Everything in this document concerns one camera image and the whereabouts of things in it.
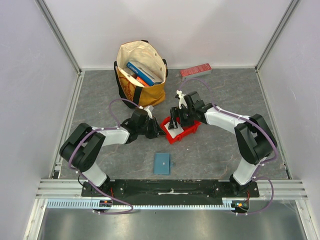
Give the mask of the red plastic bin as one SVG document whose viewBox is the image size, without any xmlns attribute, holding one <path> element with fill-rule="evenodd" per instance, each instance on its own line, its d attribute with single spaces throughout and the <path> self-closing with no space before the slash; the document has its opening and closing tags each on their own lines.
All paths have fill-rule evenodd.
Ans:
<svg viewBox="0 0 320 240">
<path fill-rule="evenodd" d="M 176 120 L 177 120 L 177 123 L 180 124 L 180 119 L 178 117 Z M 170 117 L 168 116 L 160 124 L 160 127 L 165 131 L 165 133 L 166 133 L 165 137 L 171 145 L 174 144 L 175 142 L 180 142 L 183 138 L 189 136 L 190 134 L 195 134 L 196 131 L 198 130 L 199 126 L 202 124 L 199 121 L 195 121 L 194 125 L 192 125 L 191 127 L 184 127 L 183 128 L 184 132 L 182 132 L 181 134 L 179 134 L 175 138 L 171 138 L 171 136 L 169 135 L 168 131 L 165 128 L 165 124 L 169 123 L 169 121 L 170 121 Z"/>
</svg>

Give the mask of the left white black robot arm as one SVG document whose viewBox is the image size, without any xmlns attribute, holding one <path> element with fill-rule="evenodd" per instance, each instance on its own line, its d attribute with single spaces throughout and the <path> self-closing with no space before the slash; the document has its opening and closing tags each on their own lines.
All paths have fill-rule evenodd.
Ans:
<svg viewBox="0 0 320 240">
<path fill-rule="evenodd" d="M 92 190 L 98 196 L 103 197 L 110 192 L 110 178 L 96 163 L 101 148 L 129 144 L 138 136 L 155 139 L 165 135 L 149 110 L 137 108 L 120 126 L 97 128 L 87 123 L 79 124 L 60 147 L 59 155 L 68 162 L 71 169 L 79 171 L 93 184 Z"/>
</svg>

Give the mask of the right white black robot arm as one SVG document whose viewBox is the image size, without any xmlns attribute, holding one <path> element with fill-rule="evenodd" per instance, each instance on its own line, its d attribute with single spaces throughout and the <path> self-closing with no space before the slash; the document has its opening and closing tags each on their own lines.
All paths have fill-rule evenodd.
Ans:
<svg viewBox="0 0 320 240">
<path fill-rule="evenodd" d="M 177 90 L 178 105 L 170 109 L 163 130 L 170 143 L 181 140 L 197 122 L 219 127 L 235 135 L 241 161 L 230 176 L 229 191 L 242 196 L 253 180 L 254 174 L 271 153 L 277 152 L 277 142 L 263 116 L 243 116 L 226 111 L 219 106 L 206 104 L 196 91 L 188 94 Z"/>
</svg>

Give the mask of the blue leather card holder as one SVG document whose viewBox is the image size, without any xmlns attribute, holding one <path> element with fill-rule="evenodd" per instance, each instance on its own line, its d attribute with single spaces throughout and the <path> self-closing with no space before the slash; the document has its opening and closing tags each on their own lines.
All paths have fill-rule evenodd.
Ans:
<svg viewBox="0 0 320 240">
<path fill-rule="evenodd" d="M 171 174 L 172 155 L 170 153 L 156 153 L 153 161 L 153 173 L 155 175 Z"/>
</svg>

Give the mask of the white cards stack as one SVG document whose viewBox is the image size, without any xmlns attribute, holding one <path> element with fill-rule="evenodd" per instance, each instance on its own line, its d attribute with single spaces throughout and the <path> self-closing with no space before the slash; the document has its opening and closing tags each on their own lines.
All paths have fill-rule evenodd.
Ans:
<svg viewBox="0 0 320 240">
<path fill-rule="evenodd" d="M 170 123 L 168 122 L 167 124 L 164 125 L 164 127 L 168 131 L 168 134 L 170 135 L 170 137 L 172 139 L 174 139 L 179 134 L 184 132 L 183 128 L 181 127 L 181 125 L 179 123 L 177 124 L 177 128 L 172 128 L 172 129 L 169 129 L 169 124 Z"/>
</svg>

